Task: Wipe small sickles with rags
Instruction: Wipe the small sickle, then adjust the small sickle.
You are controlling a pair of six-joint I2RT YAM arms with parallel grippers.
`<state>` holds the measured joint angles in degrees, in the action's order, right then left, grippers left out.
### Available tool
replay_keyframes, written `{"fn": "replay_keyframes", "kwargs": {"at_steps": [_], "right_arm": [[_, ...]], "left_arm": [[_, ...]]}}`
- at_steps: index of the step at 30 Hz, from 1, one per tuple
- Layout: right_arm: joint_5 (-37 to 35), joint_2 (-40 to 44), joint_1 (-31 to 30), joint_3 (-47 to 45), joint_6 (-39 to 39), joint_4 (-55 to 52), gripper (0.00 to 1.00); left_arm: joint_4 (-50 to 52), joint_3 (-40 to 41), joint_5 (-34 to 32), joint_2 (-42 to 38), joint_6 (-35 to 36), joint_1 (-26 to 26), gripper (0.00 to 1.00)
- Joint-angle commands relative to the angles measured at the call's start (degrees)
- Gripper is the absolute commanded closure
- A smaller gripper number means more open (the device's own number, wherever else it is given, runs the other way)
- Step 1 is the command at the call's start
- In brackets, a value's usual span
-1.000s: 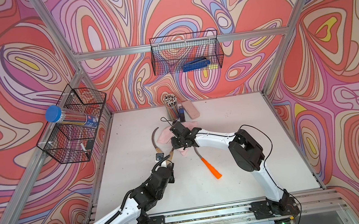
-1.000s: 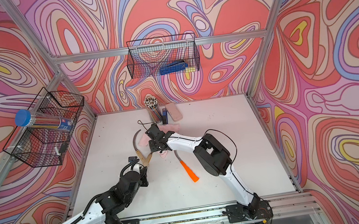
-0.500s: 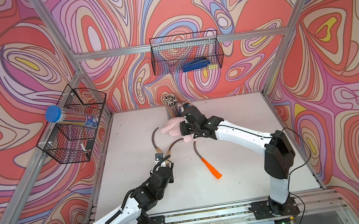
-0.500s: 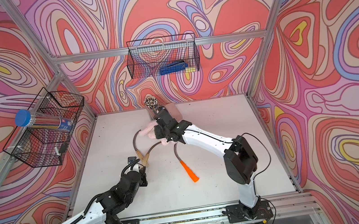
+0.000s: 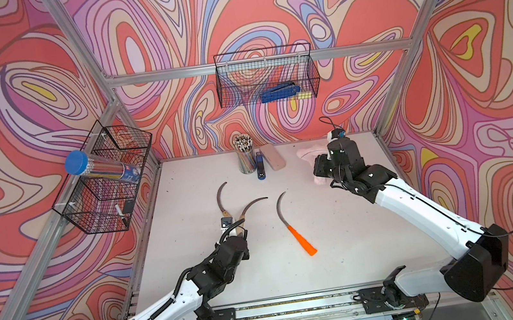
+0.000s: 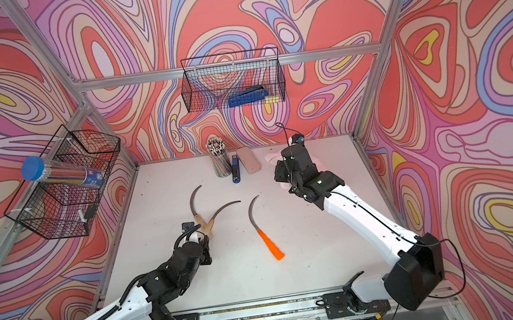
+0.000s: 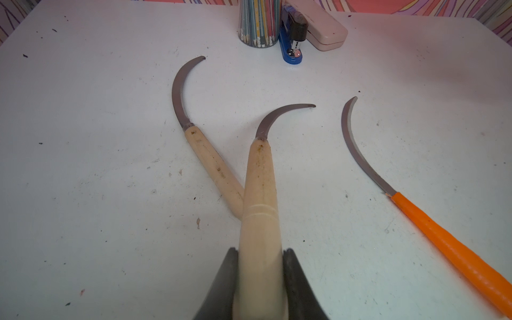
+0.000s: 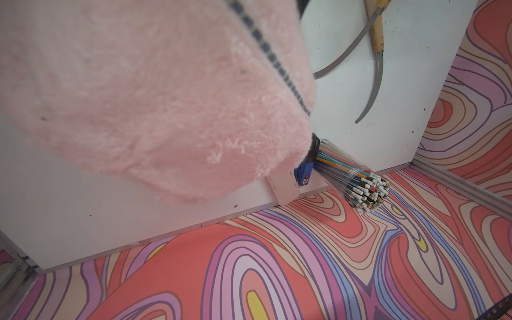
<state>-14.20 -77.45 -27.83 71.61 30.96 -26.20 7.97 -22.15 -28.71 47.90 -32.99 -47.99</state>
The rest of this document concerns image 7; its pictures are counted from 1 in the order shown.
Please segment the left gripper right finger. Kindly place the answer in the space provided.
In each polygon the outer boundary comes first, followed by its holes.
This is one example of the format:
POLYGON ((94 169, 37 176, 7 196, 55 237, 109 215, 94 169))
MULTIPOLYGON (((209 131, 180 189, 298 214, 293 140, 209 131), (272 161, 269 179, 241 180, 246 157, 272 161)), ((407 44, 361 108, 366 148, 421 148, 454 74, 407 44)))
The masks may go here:
POLYGON ((288 300, 288 319, 328 320, 293 249, 283 252, 283 276, 288 300))

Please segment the wooden handle sickle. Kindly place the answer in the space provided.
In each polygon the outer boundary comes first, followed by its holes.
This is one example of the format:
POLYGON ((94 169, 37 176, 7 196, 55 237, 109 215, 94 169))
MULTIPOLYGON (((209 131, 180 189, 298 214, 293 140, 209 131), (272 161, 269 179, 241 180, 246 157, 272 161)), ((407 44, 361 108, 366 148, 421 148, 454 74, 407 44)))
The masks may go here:
POLYGON ((189 145, 213 180, 231 213, 237 219, 242 219, 244 195, 242 185, 201 129, 189 119, 183 106, 182 93, 185 80, 191 70, 204 60, 204 56, 199 56, 188 61, 180 68, 173 80, 171 101, 177 120, 189 145))
POLYGON ((280 107, 264 117, 249 149, 239 238, 238 315, 240 319, 285 319, 287 294, 270 127, 292 110, 311 103, 280 107))

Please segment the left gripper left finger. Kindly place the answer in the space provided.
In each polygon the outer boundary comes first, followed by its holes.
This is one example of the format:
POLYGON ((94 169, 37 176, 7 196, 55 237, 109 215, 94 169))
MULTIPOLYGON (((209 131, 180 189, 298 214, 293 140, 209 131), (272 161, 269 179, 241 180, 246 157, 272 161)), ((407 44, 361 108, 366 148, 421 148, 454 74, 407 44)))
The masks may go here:
POLYGON ((233 319, 233 300, 237 287, 238 251, 230 248, 194 319, 233 319))

